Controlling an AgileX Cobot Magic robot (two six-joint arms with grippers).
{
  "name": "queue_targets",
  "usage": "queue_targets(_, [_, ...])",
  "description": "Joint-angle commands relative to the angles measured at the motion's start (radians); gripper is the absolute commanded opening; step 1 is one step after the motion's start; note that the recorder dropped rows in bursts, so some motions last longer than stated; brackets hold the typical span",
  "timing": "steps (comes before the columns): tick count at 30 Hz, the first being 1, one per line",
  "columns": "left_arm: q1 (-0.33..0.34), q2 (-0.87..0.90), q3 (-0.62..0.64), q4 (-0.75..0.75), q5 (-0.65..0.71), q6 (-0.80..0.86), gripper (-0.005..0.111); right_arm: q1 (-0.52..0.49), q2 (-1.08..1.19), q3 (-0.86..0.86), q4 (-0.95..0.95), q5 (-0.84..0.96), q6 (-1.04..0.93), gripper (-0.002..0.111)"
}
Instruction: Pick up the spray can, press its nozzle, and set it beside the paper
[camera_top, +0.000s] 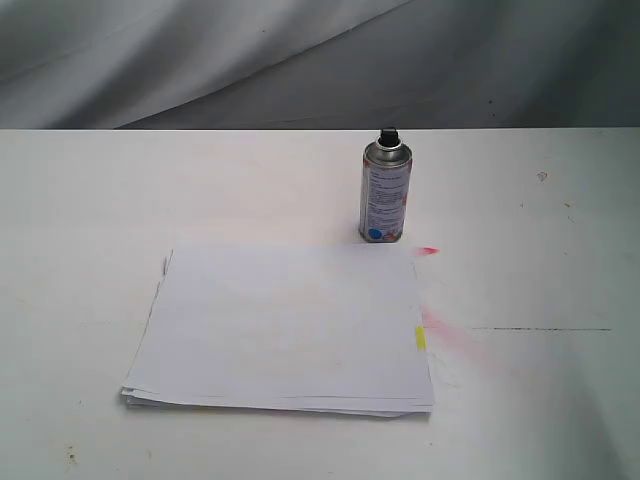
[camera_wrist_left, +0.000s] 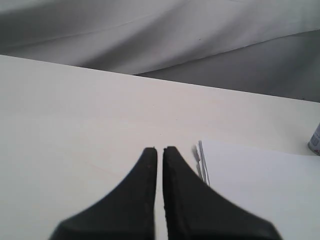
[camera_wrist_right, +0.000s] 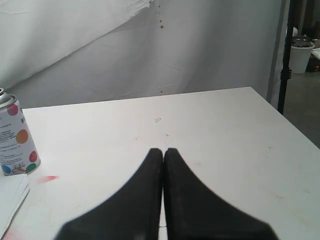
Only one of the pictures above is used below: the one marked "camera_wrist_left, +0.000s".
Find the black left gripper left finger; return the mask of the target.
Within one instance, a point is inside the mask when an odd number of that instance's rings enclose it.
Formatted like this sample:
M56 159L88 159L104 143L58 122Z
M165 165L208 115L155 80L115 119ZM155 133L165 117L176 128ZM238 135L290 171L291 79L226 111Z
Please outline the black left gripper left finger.
M60 222L52 240L153 240L158 153L143 150L128 175L100 201Z

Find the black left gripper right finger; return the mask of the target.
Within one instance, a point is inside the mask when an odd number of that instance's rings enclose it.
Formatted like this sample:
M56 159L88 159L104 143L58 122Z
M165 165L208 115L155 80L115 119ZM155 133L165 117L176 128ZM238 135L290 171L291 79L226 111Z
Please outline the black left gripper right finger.
M163 150L162 192L170 240L280 240L274 225L206 185L178 149Z

